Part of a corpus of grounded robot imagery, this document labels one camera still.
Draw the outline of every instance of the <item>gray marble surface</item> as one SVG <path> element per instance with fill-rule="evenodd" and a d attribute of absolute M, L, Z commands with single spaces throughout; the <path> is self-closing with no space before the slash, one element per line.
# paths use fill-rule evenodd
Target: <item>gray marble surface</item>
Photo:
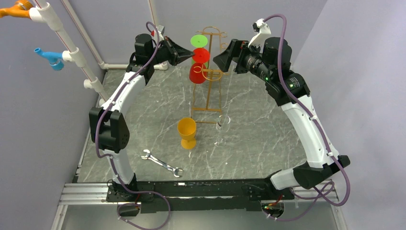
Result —
<path fill-rule="evenodd" d="M 261 178 L 305 159 L 303 146 L 287 116 L 265 91 L 264 82 L 247 74 L 225 75 L 221 80 L 223 113 L 231 117 L 225 147 L 214 146 L 214 124 L 197 123 L 197 144 L 191 151 L 180 146 L 177 124 L 190 116 L 193 83 L 190 67 L 155 71 L 126 116 L 130 130 L 128 158 L 138 180 L 204 180 Z M 112 94 L 124 70 L 109 70 L 105 89 Z M 196 106 L 204 107 L 206 81 L 196 87 Z M 210 107 L 219 107 L 219 82 L 214 82 Z M 215 121 L 219 113 L 194 112 L 195 120 Z M 141 159 L 149 149 L 160 160 L 184 170 L 177 179 L 161 166 Z M 106 159 L 98 159 L 95 145 L 87 143 L 79 182 L 112 178 Z"/>

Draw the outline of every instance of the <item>yellow cup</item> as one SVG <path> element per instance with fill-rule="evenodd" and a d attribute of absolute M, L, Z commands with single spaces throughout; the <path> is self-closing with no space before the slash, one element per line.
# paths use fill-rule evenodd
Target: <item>yellow cup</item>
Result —
<path fill-rule="evenodd" d="M 196 122 L 190 117 L 182 118 L 178 123 L 178 132 L 180 138 L 180 145 L 187 150 L 191 150 L 196 146 Z"/>

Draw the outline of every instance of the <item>green disc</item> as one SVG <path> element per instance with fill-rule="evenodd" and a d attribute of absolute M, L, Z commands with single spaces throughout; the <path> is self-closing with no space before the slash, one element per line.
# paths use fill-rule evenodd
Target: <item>green disc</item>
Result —
<path fill-rule="evenodd" d="M 191 38 L 192 46 L 201 48 L 207 45 L 207 37 L 201 34 L 195 35 Z"/>

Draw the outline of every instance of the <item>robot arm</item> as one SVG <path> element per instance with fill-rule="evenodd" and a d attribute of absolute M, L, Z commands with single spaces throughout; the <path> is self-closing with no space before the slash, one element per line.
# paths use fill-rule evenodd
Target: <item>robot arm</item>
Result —
<path fill-rule="evenodd" d="M 176 66 L 193 56 L 193 52 L 180 47 L 170 38 L 162 36 L 160 38 L 160 43 L 157 44 L 159 46 L 158 51 L 152 61 L 142 69 L 138 76 L 133 78 L 136 72 L 151 59 L 155 49 L 151 35 L 140 34 L 135 38 L 135 52 L 130 57 L 122 82 L 100 108 L 93 107 L 89 112 L 91 139 L 95 142 L 97 123 L 101 115 L 108 109 L 100 126 L 98 148 L 111 156 L 117 174 L 120 175 L 127 188 L 133 191 L 137 190 L 136 177 L 128 161 L 126 146 L 130 138 L 130 132 L 124 117 L 130 105 L 134 103 L 137 94 L 151 79 L 154 73 L 154 65 L 167 61 Z M 118 189 L 117 192 L 124 192 L 114 173 L 113 185 Z"/>
<path fill-rule="evenodd" d="M 250 42 L 232 39 L 227 49 L 214 57 L 213 61 L 223 72 L 227 72 L 231 61 L 234 61 L 237 63 L 234 69 L 237 74 L 249 71 L 265 82 L 268 94 L 275 99 L 276 104 L 282 108 L 293 124 L 303 144 L 307 159 L 306 163 L 279 171 L 271 175 L 269 179 L 277 190 L 294 186 L 310 189 L 339 171 L 332 156 L 338 159 L 342 167 L 348 166 L 350 160 L 347 156 L 339 155 L 326 137 L 331 149 L 331 152 L 327 152 L 323 138 L 313 122 L 316 119 L 320 124 L 313 107 L 310 90 L 303 77 L 290 70 L 292 49 L 284 40 L 282 45 L 283 83 L 308 110 L 312 111 L 313 117 L 309 117 L 305 109 L 287 95 L 277 68 L 280 38 L 265 39 L 264 36 L 269 36 L 271 33 L 267 32 L 269 28 L 264 24 L 262 19 L 255 22 L 253 28 L 259 33 Z"/>

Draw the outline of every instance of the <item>blue pipe connector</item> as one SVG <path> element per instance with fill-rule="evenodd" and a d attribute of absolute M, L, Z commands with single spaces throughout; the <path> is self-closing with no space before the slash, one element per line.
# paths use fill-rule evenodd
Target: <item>blue pipe connector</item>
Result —
<path fill-rule="evenodd" d="M 63 69 L 65 66 L 62 62 L 62 53 L 43 52 L 41 48 L 35 49 L 34 52 L 39 56 L 48 59 L 49 65 L 56 71 Z"/>

